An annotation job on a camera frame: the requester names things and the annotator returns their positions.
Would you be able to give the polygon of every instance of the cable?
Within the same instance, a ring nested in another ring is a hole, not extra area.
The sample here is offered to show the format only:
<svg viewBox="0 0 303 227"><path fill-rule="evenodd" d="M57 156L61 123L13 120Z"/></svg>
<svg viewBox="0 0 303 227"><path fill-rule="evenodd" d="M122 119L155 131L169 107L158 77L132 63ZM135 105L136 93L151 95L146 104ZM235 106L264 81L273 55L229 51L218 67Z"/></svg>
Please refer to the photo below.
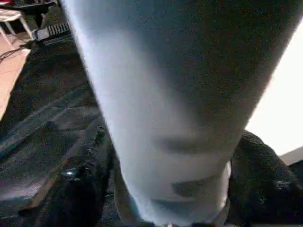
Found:
<svg viewBox="0 0 303 227"><path fill-rule="evenodd" d="M14 53L18 52L18 51L21 51L25 48L27 49L31 49L32 46L34 44L34 41L28 41L27 43L23 44L23 45L20 45L19 48L15 49L15 50L12 50L12 51L7 51L3 54L0 55L0 64L6 59L8 58L9 56L13 55Z"/></svg>
<svg viewBox="0 0 303 227"><path fill-rule="evenodd" d="M19 47L18 49L12 50L12 51L7 51L5 53L3 53L2 55L0 55L0 64L9 56L13 55L14 53L24 49L24 46Z"/></svg>

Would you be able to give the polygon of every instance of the white tube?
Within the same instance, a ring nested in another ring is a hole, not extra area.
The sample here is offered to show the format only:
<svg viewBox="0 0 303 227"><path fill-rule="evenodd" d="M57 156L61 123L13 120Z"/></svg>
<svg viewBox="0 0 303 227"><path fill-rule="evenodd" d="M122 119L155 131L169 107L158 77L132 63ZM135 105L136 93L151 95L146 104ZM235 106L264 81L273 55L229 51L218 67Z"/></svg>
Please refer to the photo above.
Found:
<svg viewBox="0 0 303 227"><path fill-rule="evenodd" d="M244 19L239 27L242 13L197 2L63 2L138 215L157 225L211 222L278 59L265 57L272 31Z"/></svg>

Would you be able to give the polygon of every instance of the black fabric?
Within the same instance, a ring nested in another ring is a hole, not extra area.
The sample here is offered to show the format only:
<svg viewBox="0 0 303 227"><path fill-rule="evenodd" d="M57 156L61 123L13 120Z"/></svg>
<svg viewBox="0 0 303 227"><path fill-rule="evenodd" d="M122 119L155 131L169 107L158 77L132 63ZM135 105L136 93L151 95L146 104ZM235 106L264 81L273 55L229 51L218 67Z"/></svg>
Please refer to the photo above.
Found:
<svg viewBox="0 0 303 227"><path fill-rule="evenodd" d="M303 186L262 140L244 132L232 157L229 196L244 222L303 224Z"/></svg>

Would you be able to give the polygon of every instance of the wooden floor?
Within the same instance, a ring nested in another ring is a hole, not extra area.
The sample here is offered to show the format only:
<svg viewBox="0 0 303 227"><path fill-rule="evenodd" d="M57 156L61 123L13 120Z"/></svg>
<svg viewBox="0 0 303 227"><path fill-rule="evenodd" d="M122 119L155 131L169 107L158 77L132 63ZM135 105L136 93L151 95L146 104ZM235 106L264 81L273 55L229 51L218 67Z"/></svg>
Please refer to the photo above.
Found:
<svg viewBox="0 0 303 227"><path fill-rule="evenodd" d="M19 45L24 43L22 40L27 41L28 38L26 37L26 33L24 33L18 34L17 37L9 35L9 40L13 43L14 47L18 48ZM0 55L10 50L8 43L0 36ZM0 63L0 119L6 110L10 92L15 85L29 52L28 49L23 49Z"/></svg>

